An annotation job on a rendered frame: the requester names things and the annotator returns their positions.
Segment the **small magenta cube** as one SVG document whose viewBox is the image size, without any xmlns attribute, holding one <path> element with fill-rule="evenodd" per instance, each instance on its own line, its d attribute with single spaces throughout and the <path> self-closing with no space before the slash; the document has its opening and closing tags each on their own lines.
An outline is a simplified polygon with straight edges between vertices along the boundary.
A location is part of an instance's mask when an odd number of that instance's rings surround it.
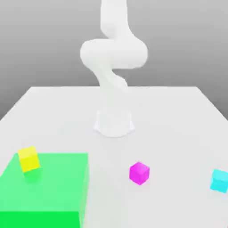
<svg viewBox="0 0 228 228">
<path fill-rule="evenodd" d="M 129 178 L 138 185 L 145 183 L 149 179 L 149 175 L 150 168 L 141 162 L 137 162 L 130 167 Z"/>
</svg>

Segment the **small yellow cube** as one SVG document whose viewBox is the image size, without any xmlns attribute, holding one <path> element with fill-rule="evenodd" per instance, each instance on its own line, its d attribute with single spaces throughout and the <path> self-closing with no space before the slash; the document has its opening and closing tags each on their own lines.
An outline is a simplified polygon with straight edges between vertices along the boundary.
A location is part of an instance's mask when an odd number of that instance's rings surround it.
<svg viewBox="0 0 228 228">
<path fill-rule="evenodd" d="M 23 172 L 28 172 L 40 167 L 38 153 L 35 147 L 27 147 L 18 151 L 20 165 Z"/>
</svg>

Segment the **small cyan cube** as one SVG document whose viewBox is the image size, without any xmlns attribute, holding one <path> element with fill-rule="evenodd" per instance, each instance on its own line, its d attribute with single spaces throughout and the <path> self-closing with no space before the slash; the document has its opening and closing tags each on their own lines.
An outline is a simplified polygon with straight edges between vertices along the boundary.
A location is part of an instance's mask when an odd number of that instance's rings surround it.
<svg viewBox="0 0 228 228">
<path fill-rule="evenodd" d="M 226 193 L 228 190 L 228 172 L 214 169 L 212 173 L 210 189 Z"/>
</svg>

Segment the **large green box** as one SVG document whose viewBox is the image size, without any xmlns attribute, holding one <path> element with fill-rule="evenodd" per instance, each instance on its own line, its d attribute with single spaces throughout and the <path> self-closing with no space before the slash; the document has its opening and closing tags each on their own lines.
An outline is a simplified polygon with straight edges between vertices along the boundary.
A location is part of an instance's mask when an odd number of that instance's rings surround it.
<svg viewBox="0 0 228 228">
<path fill-rule="evenodd" d="M 39 153 L 23 172 L 15 154 L 0 176 L 0 228 L 83 228 L 87 153 Z"/>
</svg>

